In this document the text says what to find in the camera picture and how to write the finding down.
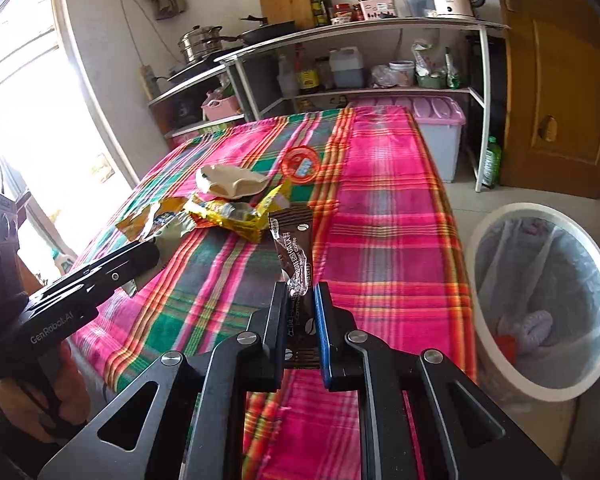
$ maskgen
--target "plaid tablecloth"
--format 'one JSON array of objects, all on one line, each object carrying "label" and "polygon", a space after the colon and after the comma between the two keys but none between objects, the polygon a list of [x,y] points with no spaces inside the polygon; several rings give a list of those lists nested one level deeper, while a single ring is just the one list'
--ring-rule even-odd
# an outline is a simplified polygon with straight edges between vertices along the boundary
[{"label": "plaid tablecloth", "polygon": [[[317,179],[291,200],[314,210],[314,277],[358,327],[393,348],[436,347],[475,375],[471,299],[445,192],[413,118],[398,106],[272,118],[192,139],[142,180],[80,261],[122,246],[114,224],[163,196],[195,190],[202,164],[270,177],[291,146],[314,148]],[[116,390],[162,352],[208,351],[269,305],[280,264],[268,234],[250,244],[221,228],[193,231],[136,297],[118,291],[74,335]],[[285,374],[275,394],[251,394],[243,478],[349,479],[360,474],[356,395],[329,394],[316,370]]]}]

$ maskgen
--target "brown coffee sachet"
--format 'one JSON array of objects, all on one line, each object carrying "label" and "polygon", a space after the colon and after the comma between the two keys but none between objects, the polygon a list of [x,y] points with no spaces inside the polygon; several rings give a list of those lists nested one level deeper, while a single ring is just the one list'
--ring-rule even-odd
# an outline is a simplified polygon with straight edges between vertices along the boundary
[{"label": "brown coffee sachet", "polygon": [[306,206],[269,213],[269,227],[289,290],[285,368],[320,366],[314,323],[312,223],[313,212]]}]

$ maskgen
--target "stainless steel pot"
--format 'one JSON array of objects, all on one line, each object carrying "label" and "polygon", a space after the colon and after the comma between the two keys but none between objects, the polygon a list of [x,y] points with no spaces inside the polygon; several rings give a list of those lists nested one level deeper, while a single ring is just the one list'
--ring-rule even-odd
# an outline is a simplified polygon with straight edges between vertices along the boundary
[{"label": "stainless steel pot", "polygon": [[222,29],[221,25],[213,27],[200,27],[200,25],[196,25],[182,36],[178,42],[178,47],[184,56],[184,61],[191,63],[201,59],[206,54],[221,50],[222,40],[216,40],[220,35],[220,29]]}]

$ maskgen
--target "triangular cutout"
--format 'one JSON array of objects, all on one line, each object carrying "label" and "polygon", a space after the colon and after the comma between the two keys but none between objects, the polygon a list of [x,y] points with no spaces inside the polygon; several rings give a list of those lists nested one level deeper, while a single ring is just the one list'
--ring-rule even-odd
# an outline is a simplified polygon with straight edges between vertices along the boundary
[{"label": "triangular cutout", "polygon": [[503,437],[504,428],[474,399],[458,381],[449,383],[449,395],[453,401],[462,433],[469,447],[483,446]]},{"label": "triangular cutout", "polygon": [[148,381],[98,430],[104,442],[131,451],[136,447],[158,383]]}]

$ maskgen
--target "pink storage box lid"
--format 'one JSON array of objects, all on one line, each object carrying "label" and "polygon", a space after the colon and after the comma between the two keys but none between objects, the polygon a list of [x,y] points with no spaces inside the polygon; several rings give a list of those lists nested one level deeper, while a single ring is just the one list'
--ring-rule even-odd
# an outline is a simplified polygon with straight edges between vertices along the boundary
[{"label": "pink storage box lid", "polygon": [[365,98],[352,101],[349,106],[371,106],[371,105],[391,105],[395,104],[407,108],[421,124],[453,124],[463,125],[466,121],[462,109],[451,97],[381,97]]}]

